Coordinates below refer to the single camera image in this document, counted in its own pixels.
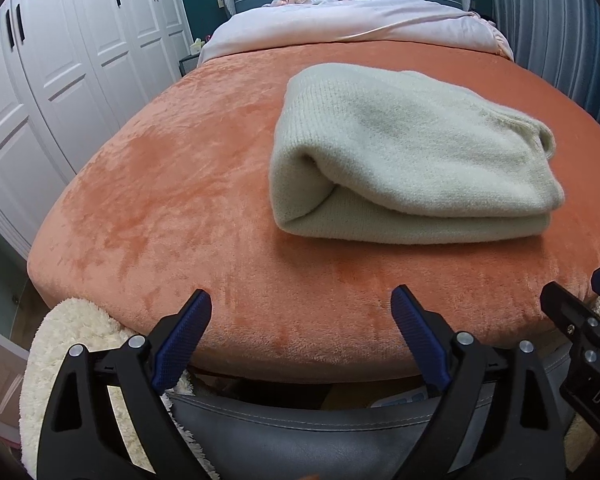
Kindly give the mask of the cream knit sweater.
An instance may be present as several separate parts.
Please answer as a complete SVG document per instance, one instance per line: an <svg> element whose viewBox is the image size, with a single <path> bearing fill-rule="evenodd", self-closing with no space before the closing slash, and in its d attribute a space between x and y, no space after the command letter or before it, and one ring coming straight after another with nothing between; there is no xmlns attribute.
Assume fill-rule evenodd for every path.
<svg viewBox="0 0 600 480"><path fill-rule="evenodd" d="M424 74L342 63L287 84L270 201L294 235L381 244L541 234L565 200L539 120Z"/></svg>

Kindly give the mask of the orange plush bed blanket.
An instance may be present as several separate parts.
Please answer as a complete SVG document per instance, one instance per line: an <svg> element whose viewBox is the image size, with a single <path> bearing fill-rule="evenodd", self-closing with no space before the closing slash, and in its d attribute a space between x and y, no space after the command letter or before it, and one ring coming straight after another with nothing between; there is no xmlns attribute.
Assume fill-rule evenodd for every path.
<svg viewBox="0 0 600 480"><path fill-rule="evenodd" d="M274 223L268 158L288 80L328 62L417 70L542 120L565 205L535 238L392 246L292 236ZM600 268L600 125L506 58L431 44L307 44L216 58L136 114L88 162L36 234L28 273L46 304L83 298L148 333L196 289L212 319L193 361L279 382L414 373L392 290L481 341L555 337L542 287L590 299Z"/></svg>

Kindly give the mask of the grey blue curtain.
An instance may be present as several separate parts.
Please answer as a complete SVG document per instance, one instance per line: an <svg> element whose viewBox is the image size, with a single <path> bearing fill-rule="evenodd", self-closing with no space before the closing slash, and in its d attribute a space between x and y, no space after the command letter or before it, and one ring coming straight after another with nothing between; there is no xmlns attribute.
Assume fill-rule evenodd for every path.
<svg viewBox="0 0 600 480"><path fill-rule="evenodd" d="M600 5L596 0L493 0L515 61L600 124Z"/></svg>

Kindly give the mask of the dark grey nightstand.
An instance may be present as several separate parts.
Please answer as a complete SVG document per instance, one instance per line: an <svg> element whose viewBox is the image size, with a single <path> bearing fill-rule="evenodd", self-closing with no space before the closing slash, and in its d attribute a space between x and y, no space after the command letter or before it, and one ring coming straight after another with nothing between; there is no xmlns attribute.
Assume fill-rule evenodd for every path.
<svg viewBox="0 0 600 480"><path fill-rule="evenodd" d="M198 64L199 53L189 54L178 61L178 69L182 77L194 70Z"/></svg>

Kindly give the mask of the tissue box on nightstand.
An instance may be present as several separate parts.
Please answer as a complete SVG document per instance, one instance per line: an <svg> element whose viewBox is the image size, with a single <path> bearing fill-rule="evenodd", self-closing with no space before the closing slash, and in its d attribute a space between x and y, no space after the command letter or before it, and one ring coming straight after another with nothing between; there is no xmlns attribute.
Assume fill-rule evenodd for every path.
<svg viewBox="0 0 600 480"><path fill-rule="evenodd" d="M195 41L189 46L189 52L191 55L198 55L204 46L204 40L196 38Z"/></svg>

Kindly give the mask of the white wardrobe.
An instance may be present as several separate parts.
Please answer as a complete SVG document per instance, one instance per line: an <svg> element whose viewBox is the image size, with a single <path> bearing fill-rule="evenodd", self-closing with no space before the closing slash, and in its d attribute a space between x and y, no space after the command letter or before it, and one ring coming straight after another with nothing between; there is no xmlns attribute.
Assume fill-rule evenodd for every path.
<svg viewBox="0 0 600 480"><path fill-rule="evenodd" d="M64 188L182 76L183 0L4 0L0 234L26 256Z"/></svg>

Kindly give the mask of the pink white duvet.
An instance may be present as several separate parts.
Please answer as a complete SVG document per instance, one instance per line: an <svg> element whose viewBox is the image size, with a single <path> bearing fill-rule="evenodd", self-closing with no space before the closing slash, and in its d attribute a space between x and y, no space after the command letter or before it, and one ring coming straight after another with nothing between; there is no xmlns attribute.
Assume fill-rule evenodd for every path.
<svg viewBox="0 0 600 480"><path fill-rule="evenodd" d="M514 58L504 34L476 12L427 0L315 0L235 14L202 47L198 63L304 44L382 40Z"/></svg>

